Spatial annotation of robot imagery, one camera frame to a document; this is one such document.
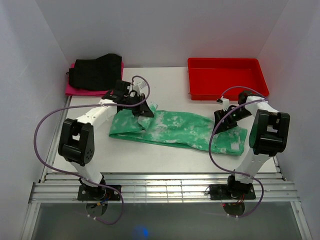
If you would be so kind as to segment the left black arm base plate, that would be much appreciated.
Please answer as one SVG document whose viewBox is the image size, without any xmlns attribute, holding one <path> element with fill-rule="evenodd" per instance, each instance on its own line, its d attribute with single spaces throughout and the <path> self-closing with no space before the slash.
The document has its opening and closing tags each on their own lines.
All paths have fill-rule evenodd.
<svg viewBox="0 0 320 240">
<path fill-rule="evenodd" d="M 78 189 L 77 200 L 78 201 L 120 201 L 121 185 L 110 185 L 110 188 L 103 188 L 100 186 L 92 187 L 81 185 Z"/>
</svg>

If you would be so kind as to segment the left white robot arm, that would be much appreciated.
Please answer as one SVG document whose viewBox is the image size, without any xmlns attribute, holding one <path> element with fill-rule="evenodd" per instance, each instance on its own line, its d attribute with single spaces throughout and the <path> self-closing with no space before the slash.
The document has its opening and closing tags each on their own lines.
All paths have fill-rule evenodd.
<svg viewBox="0 0 320 240">
<path fill-rule="evenodd" d="M 80 184 L 95 200 L 106 195 L 103 175 L 91 162 L 95 153 L 95 131 L 110 117 L 129 110 L 133 117 L 154 117 L 147 104 L 148 95 L 142 92 L 149 83 L 118 80 L 114 88 L 101 97 L 98 106 L 76 119 L 67 118 L 62 124 L 58 154 L 80 174 Z"/>
</svg>

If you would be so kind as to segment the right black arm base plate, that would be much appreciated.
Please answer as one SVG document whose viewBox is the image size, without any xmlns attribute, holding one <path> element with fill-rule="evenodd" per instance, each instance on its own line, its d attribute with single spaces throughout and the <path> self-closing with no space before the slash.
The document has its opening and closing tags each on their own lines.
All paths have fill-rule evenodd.
<svg viewBox="0 0 320 240">
<path fill-rule="evenodd" d="M 206 190 L 211 200 L 255 200 L 256 194 L 253 185 L 246 184 L 245 187 L 231 187 L 228 184 L 211 184 Z"/>
</svg>

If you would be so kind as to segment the red plastic tray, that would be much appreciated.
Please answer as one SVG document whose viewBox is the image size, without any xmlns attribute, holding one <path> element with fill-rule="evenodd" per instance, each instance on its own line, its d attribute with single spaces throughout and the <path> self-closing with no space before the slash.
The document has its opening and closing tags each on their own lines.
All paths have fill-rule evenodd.
<svg viewBox="0 0 320 240">
<path fill-rule="evenodd" d="M 197 58 L 187 60 L 189 93 L 193 101 L 216 101 L 224 96 L 238 100 L 244 87 L 269 96 L 261 66 L 256 58 Z"/>
</svg>

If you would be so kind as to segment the black folded trousers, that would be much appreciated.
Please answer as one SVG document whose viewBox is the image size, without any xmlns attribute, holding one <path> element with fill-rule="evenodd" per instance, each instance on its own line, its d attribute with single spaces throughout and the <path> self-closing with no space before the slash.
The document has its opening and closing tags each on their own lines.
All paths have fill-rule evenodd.
<svg viewBox="0 0 320 240">
<path fill-rule="evenodd" d="M 71 87 L 87 91 L 107 91 L 122 79 L 122 57 L 108 53 L 95 59 L 77 59 L 68 71 Z"/>
</svg>

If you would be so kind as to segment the green tie-dye trousers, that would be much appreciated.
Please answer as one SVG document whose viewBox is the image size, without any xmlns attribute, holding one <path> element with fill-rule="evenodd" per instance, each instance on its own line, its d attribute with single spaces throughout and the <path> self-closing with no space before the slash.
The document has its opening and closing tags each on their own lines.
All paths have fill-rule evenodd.
<svg viewBox="0 0 320 240">
<path fill-rule="evenodd" d="M 161 145 L 203 152 L 240 156 L 245 150 L 247 129 L 235 127 L 212 136 L 215 121 L 190 112 L 150 109 L 154 117 L 135 117 L 127 109 L 117 113 L 109 137 L 146 144 Z"/>
</svg>

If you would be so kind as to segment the aluminium rail frame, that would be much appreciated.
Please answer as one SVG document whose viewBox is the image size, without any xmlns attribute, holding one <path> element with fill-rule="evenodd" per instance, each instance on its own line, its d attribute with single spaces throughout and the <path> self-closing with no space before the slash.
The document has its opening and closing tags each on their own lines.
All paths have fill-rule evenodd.
<svg viewBox="0 0 320 240">
<path fill-rule="evenodd" d="M 210 163 L 205 167 L 208 172 L 107 172 L 105 179 L 109 184 L 122 186 L 126 204 L 209 203 L 211 200 L 204 194 L 204 188 L 210 184 L 226 183 L 229 174 L 213 170 Z M 277 158 L 268 159 L 256 178 L 262 182 L 262 185 L 254 184 L 256 195 L 263 192 L 265 203 L 289 203 L 301 238 L 312 239 L 295 184 L 283 177 Z M 32 187 L 21 239 L 30 240 L 35 235 L 43 204 L 80 204 L 81 201 L 76 199 L 79 185 L 76 176 L 60 174 L 45 167 L 40 181 Z"/>
</svg>

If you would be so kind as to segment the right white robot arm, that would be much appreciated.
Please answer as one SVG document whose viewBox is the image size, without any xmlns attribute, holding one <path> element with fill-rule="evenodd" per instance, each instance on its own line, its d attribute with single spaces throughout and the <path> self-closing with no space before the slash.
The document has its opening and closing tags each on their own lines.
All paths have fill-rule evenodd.
<svg viewBox="0 0 320 240">
<path fill-rule="evenodd" d="M 249 116 L 254 121 L 249 133 L 249 150 L 241 164 L 228 176 L 226 184 L 211 185 L 211 200 L 254 200 L 254 177 L 263 164 L 287 145 L 290 115 L 272 108 L 261 95 L 244 90 L 238 95 L 238 105 L 231 105 L 223 96 L 217 100 L 221 110 L 214 112 L 214 134 L 225 133 Z"/>
</svg>

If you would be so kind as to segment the pink folded trousers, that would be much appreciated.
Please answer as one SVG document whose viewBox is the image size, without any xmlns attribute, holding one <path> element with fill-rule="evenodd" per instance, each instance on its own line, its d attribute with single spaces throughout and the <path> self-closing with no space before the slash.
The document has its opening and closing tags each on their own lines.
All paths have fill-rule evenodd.
<svg viewBox="0 0 320 240">
<path fill-rule="evenodd" d="M 76 63 L 79 63 L 79 62 L 91 63 L 91 62 L 94 62 L 94 59 L 77 59 L 74 63 L 71 64 L 69 71 L 66 74 L 69 75 L 70 71 L 75 68 Z M 103 97 L 107 92 L 109 92 L 109 90 L 93 91 L 93 90 L 75 88 L 70 85 L 69 76 L 68 76 L 68 80 L 65 88 L 66 96 Z"/>
</svg>

